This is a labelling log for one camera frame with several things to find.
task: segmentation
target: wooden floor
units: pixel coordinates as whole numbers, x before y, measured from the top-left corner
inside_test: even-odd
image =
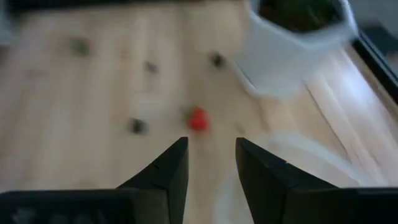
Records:
[[[397,121],[363,77],[368,69],[362,63],[359,70],[343,49],[318,62],[317,75],[284,101],[253,98],[230,66],[211,66],[212,51],[230,60],[239,52],[244,5],[28,15],[1,66],[0,189],[113,188],[180,136],[189,137],[186,223],[220,223],[222,215],[250,223],[234,161],[240,136],[260,145],[269,136],[301,136],[377,185],[398,185]],[[75,36],[90,39],[89,57],[70,50]],[[147,73],[145,61],[157,64],[158,74]],[[183,111],[193,105],[207,110],[209,131],[186,127]],[[131,134],[130,118],[145,120],[148,133]],[[232,205],[235,212],[225,212]]]

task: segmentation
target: red object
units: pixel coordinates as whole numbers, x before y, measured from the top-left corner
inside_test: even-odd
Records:
[[[189,126],[196,131],[206,130],[208,127],[206,111],[199,107],[194,108],[189,119]]]

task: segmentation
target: dark pebble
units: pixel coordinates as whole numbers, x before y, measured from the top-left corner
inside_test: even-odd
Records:
[[[133,118],[130,123],[130,131],[134,134],[144,134],[146,131],[146,123],[143,120]]]
[[[215,52],[211,55],[211,62],[216,68],[221,68],[225,64],[225,59],[220,53]]]
[[[157,66],[152,62],[146,62],[145,68],[148,72],[151,72],[152,74],[157,73]]]

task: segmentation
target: debris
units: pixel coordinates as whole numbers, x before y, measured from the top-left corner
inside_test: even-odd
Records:
[[[70,47],[75,54],[86,57],[90,54],[90,43],[84,38],[74,37],[70,39]]]
[[[214,52],[211,55],[211,62],[216,68],[221,68],[225,64],[225,59],[220,53]]]
[[[134,134],[144,134],[146,131],[146,123],[143,120],[133,118],[130,121],[130,131]]]
[[[154,63],[152,63],[152,62],[146,62],[145,63],[145,68],[146,68],[146,70],[148,72],[150,72],[152,74],[157,73],[157,66]]]
[[[206,111],[200,107],[195,107],[192,110],[190,119],[188,120],[188,125],[190,128],[196,131],[206,130],[208,127]]]

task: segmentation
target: wooden board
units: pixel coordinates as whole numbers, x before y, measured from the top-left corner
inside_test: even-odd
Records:
[[[230,61],[239,53],[245,7],[210,1],[27,15],[0,67],[0,189],[114,188],[188,136],[185,222],[250,223],[234,141],[281,133],[395,185],[397,123],[343,51],[284,101],[253,98],[231,66],[212,66],[214,51]],[[71,37],[90,40],[89,57],[71,51]],[[146,61],[159,72],[146,71]],[[191,106],[206,109],[208,131],[187,128]],[[131,118],[148,132],[130,133]]]

